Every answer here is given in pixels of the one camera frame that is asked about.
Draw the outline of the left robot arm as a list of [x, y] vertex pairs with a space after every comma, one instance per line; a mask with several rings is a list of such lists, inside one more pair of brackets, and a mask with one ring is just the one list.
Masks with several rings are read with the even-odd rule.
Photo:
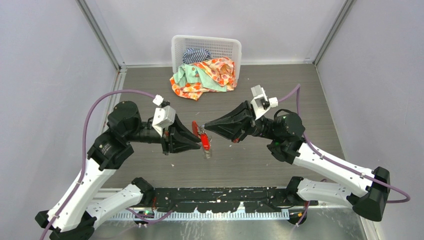
[[98, 202], [93, 198], [134, 152], [131, 142], [159, 144], [165, 155], [199, 150], [201, 139], [186, 128], [175, 110], [163, 103], [153, 117], [142, 121], [137, 105], [119, 102], [108, 115], [107, 130], [98, 136], [71, 186], [50, 210], [40, 211], [36, 222], [50, 232], [52, 240], [87, 240], [106, 220], [131, 206], [148, 207], [155, 199], [154, 187], [142, 177]]

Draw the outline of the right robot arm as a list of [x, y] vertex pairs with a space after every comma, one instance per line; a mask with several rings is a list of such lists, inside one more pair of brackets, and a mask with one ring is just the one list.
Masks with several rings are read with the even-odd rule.
[[233, 143], [247, 136], [271, 140], [266, 147], [280, 162], [312, 170], [330, 180], [319, 183], [294, 176], [286, 187], [285, 198], [291, 205], [306, 201], [323, 201], [352, 208], [359, 216], [380, 222], [388, 203], [390, 172], [378, 166], [369, 169], [354, 165], [322, 149], [304, 136], [306, 128], [301, 117], [288, 109], [281, 109], [273, 118], [257, 117], [253, 107], [245, 101], [231, 112], [204, 125]]

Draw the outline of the metal keyring holder red handle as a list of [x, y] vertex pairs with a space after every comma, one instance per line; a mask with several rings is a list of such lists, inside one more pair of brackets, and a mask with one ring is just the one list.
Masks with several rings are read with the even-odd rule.
[[204, 127], [198, 125], [196, 121], [192, 121], [191, 125], [193, 134], [200, 139], [205, 158], [210, 159], [212, 156], [211, 142]]

